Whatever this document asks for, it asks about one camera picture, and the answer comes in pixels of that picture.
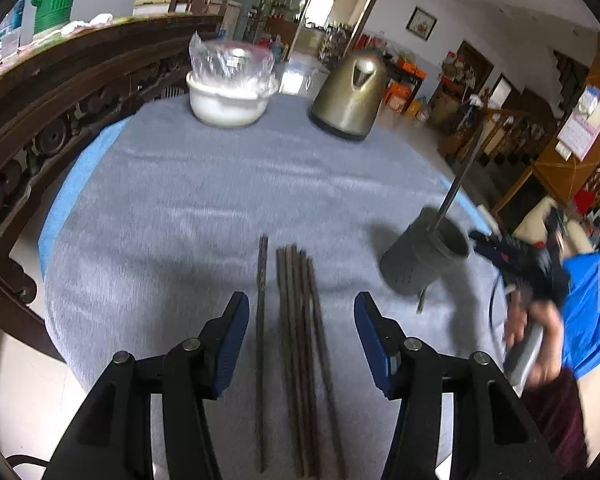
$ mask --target wooden chair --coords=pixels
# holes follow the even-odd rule
[[[179,12],[178,4],[185,4],[183,12],[195,16],[224,16],[229,0],[171,0],[169,12]]]

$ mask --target rusty steel rod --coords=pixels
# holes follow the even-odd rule
[[[298,341],[298,315],[299,308],[297,304],[300,299],[298,298],[297,285],[294,280],[294,261],[298,252],[296,246],[287,246],[285,249],[286,256],[286,297],[287,297],[287,311],[289,319],[289,341],[291,347],[291,361],[292,361],[292,376],[294,384],[294,397],[296,401],[296,413],[298,415],[298,436],[300,443],[300,458],[302,461],[302,478],[308,475],[309,470],[309,459],[306,448],[306,435],[304,428],[304,421],[302,414],[304,413],[304,400],[302,395],[302,364],[300,361],[300,347]]]
[[[336,467],[338,469],[338,478],[344,480],[347,478],[347,463],[344,459],[344,450],[342,440],[340,438],[340,427],[338,424],[338,413],[336,410],[335,396],[333,393],[333,378],[331,377],[331,365],[329,362],[329,354],[327,349],[327,339],[324,333],[324,325],[322,323],[322,308],[320,306],[320,297],[318,296],[318,287],[315,279],[314,262],[311,258],[307,260],[309,272],[309,284],[311,295],[314,302],[314,332],[316,348],[318,351],[318,364],[320,365],[320,373],[327,399],[327,413],[329,424],[331,427],[331,440],[333,441],[333,450],[336,455]]]
[[[307,361],[307,342],[306,342],[306,326],[304,325],[306,311],[304,305],[304,297],[302,296],[302,273],[300,254],[296,246],[292,246],[293,272],[294,272],[294,299],[296,304],[296,337],[298,340],[298,362],[299,373],[298,379],[300,384],[300,399],[302,402],[302,415],[300,422],[304,429],[304,446],[303,450],[306,455],[307,476],[314,475],[314,464],[311,448],[311,421],[309,409],[309,369]]]
[[[260,237],[258,250],[258,274],[256,284],[258,286],[258,306],[256,308],[256,461],[258,471],[264,472],[266,468],[264,449],[264,398],[263,398],[263,376],[264,376],[264,294],[267,282],[267,248],[269,238],[266,235]]]
[[[310,451],[313,463],[312,473],[318,480],[320,479],[320,449],[318,443],[318,421],[316,413],[316,399],[315,399],[315,377],[314,377],[314,349],[312,341],[312,329],[311,329],[311,314],[312,314],[312,300],[311,300],[311,286],[309,284],[309,267],[306,259],[306,252],[300,251],[300,267],[302,274],[302,306],[304,312],[302,318],[304,319],[304,330],[306,333],[306,358],[307,358],[307,369],[308,369],[308,382],[309,382],[309,437],[310,437]]]
[[[296,412],[296,390],[294,388],[293,359],[291,357],[290,325],[288,316],[288,293],[286,273],[286,251],[276,251],[278,264],[278,288],[280,290],[280,333],[282,334],[282,355],[285,369],[286,410],[291,427],[292,445],[294,448],[294,465],[296,476],[303,476],[302,459],[300,456],[300,434],[298,430],[298,414]]]

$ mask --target white bowl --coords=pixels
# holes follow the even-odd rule
[[[273,83],[269,91],[257,98],[236,98],[222,95],[221,89],[202,86],[187,74],[189,103],[193,114],[209,126],[237,128],[257,121],[269,104],[269,98],[278,90]]]

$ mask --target hand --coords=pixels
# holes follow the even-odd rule
[[[527,316],[531,316],[544,327],[538,358],[526,379],[526,386],[533,388],[550,383],[560,374],[564,325],[553,301],[534,301],[527,314],[522,308],[520,291],[516,290],[510,296],[507,320],[504,323],[504,341],[507,349],[524,338]]]

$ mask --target blue gripper pad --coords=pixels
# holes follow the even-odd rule
[[[369,364],[371,375],[374,378],[376,387],[382,390],[385,397],[391,397],[394,392],[392,384],[392,375],[397,370],[398,363],[392,366],[392,359],[384,350],[384,345],[380,339],[376,323],[371,319],[368,307],[378,313],[381,318],[378,308],[373,303],[371,296],[368,293],[360,292],[353,304],[353,317],[358,329],[358,336],[362,343],[362,348],[365,351],[366,362]]]
[[[238,305],[216,355],[216,376],[212,383],[212,389],[217,396],[220,396],[231,384],[235,363],[238,360],[244,333],[249,323],[249,298],[247,295],[235,292],[230,303],[232,301],[237,301]]]

